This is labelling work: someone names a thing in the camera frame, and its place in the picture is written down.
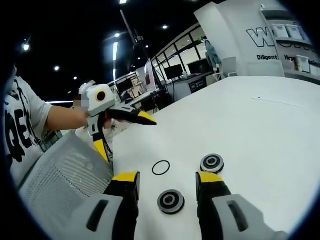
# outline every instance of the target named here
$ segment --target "black graphic print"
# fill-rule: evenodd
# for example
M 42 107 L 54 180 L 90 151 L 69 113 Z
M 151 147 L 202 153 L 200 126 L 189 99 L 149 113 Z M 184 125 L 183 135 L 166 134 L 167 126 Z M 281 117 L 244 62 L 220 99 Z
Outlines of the black graphic print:
M 12 91 L 9 95 L 17 102 L 25 101 L 25 103 L 28 103 L 28 99 L 23 94 L 22 89 L 18 88 L 18 91 L 19 94 Z M 23 157 L 26 155 L 24 148 L 28 149 L 33 145 L 30 138 L 32 124 L 28 110 L 23 107 L 23 110 L 15 109 L 12 114 L 7 110 L 5 111 L 5 138 L 10 152 L 7 155 L 8 165 L 10 167 L 12 166 L 13 160 L 21 163 L 23 161 Z

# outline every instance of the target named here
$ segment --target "black ceiling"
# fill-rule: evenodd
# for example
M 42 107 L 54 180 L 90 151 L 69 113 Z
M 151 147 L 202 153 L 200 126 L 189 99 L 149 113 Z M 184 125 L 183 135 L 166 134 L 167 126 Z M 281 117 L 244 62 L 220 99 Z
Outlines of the black ceiling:
M 72 101 L 84 81 L 107 83 L 113 80 L 113 43 L 119 42 L 117 78 L 134 71 L 130 39 L 122 9 L 132 29 L 144 37 L 154 57 L 180 33 L 197 23 L 194 12 L 209 0 L 55 0 L 44 6 L 27 4 L 21 9 L 16 31 L 30 37 L 30 50 L 17 62 L 18 75 L 24 78 L 45 101 Z M 167 30 L 161 27 L 168 25 Z M 147 58 L 141 51 L 132 65 L 143 67 Z M 54 72 L 54 66 L 60 66 Z

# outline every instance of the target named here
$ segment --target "black o-ring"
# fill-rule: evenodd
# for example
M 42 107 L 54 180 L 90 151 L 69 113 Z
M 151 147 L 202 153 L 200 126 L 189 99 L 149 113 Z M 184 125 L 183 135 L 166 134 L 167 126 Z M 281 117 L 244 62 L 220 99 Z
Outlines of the black o-ring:
M 166 170 L 166 171 L 164 171 L 163 173 L 155 173 L 155 166 L 157 166 L 158 164 L 160 164 L 160 163 L 167 163 L 168 164 L 168 169 Z M 154 174 L 154 175 L 156 175 L 156 176 L 161 176 L 161 175 L 164 175 L 164 174 L 166 174 L 168 171 L 169 171 L 169 169 L 170 169 L 170 167 L 171 167 L 171 165 L 170 165 L 170 162 L 168 162 L 167 160 L 161 160 L 161 161 L 158 161 L 155 165 L 153 165 L 153 167 L 152 167 L 152 173 Z

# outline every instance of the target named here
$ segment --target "black rubber bearing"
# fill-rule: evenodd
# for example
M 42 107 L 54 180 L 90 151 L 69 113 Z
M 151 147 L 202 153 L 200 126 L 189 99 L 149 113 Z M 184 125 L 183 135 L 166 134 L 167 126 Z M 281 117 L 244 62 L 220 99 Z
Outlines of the black rubber bearing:
M 167 163 L 167 164 L 168 164 L 168 169 L 165 170 L 165 171 L 162 172 L 162 173 L 155 173 L 155 167 L 156 167 L 158 164 L 160 164 L 160 163 Z M 170 167 L 171 167 L 170 162 L 168 162 L 168 161 L 166 161 L 166 160 L 158 161 L 155 165 L 153 165 L 153 167 L 152 167 L 152 173 L 153 173 L 154 175 L 156 175 L 156 176 L 161 176 L 161 175 L 166 174 L 166 173 L 169 171 Z
M 159 209 L 167 215 L 179 213 L 185 206 L 184 196 L 177 190 L 167 190 L 158 197 Z
M 205 156 L 200 164 L 200 169 L 203 172 L 218 174 L 224 169 L 224 160 L 218 154 L 209 154 Z

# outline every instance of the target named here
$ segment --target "computer monitor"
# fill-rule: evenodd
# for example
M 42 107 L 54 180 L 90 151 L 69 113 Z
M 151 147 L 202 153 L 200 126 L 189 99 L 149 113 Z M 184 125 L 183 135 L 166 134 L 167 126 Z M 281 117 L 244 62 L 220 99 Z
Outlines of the computer monitor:
M 116 88 L 118 89 L 119 94 L 121 94 L 121 93 L 123 93 L 133 87 L 134 87 L 134 85 L 133 85 L 131 79 L 127 79 L 121 83 L 116 84 Z
M 191 74 L 206 74 L 213 71 L 206 58 L 189 63 L 188 68 Z
M 167 67 L 164 69 L 166 77 L 168 80 L 181 77 L 183 75 L 183 70 L 181 64 Z

